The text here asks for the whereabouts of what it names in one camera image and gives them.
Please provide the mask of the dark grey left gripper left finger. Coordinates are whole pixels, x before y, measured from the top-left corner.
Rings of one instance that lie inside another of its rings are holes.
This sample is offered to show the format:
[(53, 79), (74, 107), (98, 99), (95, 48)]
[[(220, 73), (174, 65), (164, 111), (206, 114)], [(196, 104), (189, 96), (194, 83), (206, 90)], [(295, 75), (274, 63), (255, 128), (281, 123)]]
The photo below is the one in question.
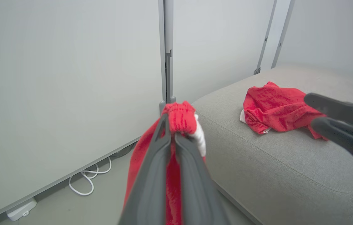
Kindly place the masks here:
[(172, 135), (161, 116), (123, 209), (120, 225), (166, 224), (166, 174)]

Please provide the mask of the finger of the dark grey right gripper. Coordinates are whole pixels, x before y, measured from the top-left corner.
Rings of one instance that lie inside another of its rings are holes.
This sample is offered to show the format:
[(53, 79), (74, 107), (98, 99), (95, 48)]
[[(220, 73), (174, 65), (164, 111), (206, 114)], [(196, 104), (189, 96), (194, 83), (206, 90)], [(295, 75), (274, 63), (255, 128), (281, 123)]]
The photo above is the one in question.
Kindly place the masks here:
[(353, 156), (353, 125), (329, 117), (319, 117), (311, 122), (311, 127)]
[(325, 133), (333, 128), (353, 128), (353, 103), (338, 101), (316, 93), (307, 94), (304, 101), (325, 115), (311, 122), (312, 128), (318, 133)]

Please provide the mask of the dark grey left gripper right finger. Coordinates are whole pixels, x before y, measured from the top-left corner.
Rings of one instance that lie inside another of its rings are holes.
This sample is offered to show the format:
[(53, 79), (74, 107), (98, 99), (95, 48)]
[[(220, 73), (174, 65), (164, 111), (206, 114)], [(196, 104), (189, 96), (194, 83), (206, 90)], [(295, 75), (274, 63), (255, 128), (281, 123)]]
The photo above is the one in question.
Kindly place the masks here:
[(175, 134), (175, 152), (179, 158), (184, 225), (229, 225), (218, 191), (205, 162), (192, 139)]

